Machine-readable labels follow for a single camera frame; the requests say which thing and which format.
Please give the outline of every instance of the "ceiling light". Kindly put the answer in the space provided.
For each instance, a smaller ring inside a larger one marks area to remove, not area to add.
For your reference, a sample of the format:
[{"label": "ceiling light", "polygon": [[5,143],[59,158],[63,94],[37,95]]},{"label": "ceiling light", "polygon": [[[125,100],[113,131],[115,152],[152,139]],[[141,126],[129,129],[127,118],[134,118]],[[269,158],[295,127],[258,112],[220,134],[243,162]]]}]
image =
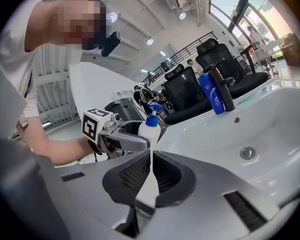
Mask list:
[{"label": "ceiling light", "polygon": [[185,12],[181,12],[181,13],[179,14],[179,19],[180,19],[180,20],[183,20],[186,16],[187,16],[187,15],[186,15]]},{"label": "ceiling light", "polygon": [[150,39],[148,39],[148,40],[146,41],[146,44],[147,44],[148,46],[152,45],[153,43],[154,43],[154,40],[153,40],[152,38],[150,38]]},{"label": "ceiling light", "polygon": [[47,127],[49,125],[51,125],[51,122],[45,122],[45,123],[42,124],[42,127],[45,128],[45,127]]},{"label": "ceiling light", "polygon": [[115,12],[107,13],[107,16],[112,23],[118,19],[118,15]]}]

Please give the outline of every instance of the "white sink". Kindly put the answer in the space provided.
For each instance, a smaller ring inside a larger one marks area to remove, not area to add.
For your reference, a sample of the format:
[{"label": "white sink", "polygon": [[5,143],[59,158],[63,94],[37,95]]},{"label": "white sink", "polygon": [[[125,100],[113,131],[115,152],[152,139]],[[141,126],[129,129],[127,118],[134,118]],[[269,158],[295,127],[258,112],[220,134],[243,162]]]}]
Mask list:
[{"label": "white sink", "polygon": [[300,80],[267,81],[234,103],[168,127],[156,149],[222,166],[281,206],[300,192]]}]

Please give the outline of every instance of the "floor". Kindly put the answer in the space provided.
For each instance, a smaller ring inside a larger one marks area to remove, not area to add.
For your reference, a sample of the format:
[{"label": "floor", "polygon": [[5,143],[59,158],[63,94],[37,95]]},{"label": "floor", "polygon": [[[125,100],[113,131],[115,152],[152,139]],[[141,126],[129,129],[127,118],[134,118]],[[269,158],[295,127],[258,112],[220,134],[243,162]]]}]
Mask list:
[{"label": "floor", "polygon": [[[280,60],[271,63],[274,66],[274,70],[278,71],[279,74],[275,75],[276,78],[282,79],[299,79],[300,80],[300,65],[298,66],[288,66],[285,60]],[[261,65],[258,65],[255,69],[256,72],[262,72]]]}]

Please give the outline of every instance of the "black chair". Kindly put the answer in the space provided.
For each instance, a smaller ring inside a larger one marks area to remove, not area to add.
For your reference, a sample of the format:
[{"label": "black chair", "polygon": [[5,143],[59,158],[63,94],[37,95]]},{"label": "black chair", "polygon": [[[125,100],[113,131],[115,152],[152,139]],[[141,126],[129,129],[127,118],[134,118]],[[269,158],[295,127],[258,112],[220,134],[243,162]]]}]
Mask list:
[{"label": "black chair", "polygon": [[197,51],[199,55],[195,60],[203,69],[210,64],[216,64],[220,59],[224,58],[224,61],[219,64],[218,69],[224,79],[229,77],[235,79],[235,85],[229,87],[233,99],[252,91],[269,78],[265,72],[247,75],[240,63],[232,57],[227,46],[223,43],[218,43],[215,39],[208,39],[197,47]]},{"label": "black chair", "polygon": [[212,109],[192,67],[184,68],[182,64],[179,64],[164,77],[167,80],[163,84],[167,98],[175,110],[165,118],[166,124],[174,125]]}]

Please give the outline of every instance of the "ceiling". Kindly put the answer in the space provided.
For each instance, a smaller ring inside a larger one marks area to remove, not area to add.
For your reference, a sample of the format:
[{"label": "ceiling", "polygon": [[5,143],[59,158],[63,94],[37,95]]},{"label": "ceiling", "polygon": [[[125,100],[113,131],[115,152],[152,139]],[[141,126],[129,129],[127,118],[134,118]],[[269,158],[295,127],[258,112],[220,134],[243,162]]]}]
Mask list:
[{"label": "ceiling", "polygon": [[[132,61],[147,48],[149,37],[169,30],[179,21],[180,12],[171,10],[166,0],[102,1],[108,12],[118,14],[111,31],[120,32],[121,42],[108,57],[102,57],[98,49],[83,51],[81,61],[98,64],[121,75],[131,69]],[[164,52],[172,56],[175,50],[167,43]],[[43,45],[36,53],[38,110],[43,123],[50,121],[52,125],[57,125],[78,117],[69,84],[68,57],[66,47],[53,44]],[[157,51],[153,59],[145,61],[138,69],[134,80],[146,77],[139,73],[142,68],[153,71],[165,60]]]}]

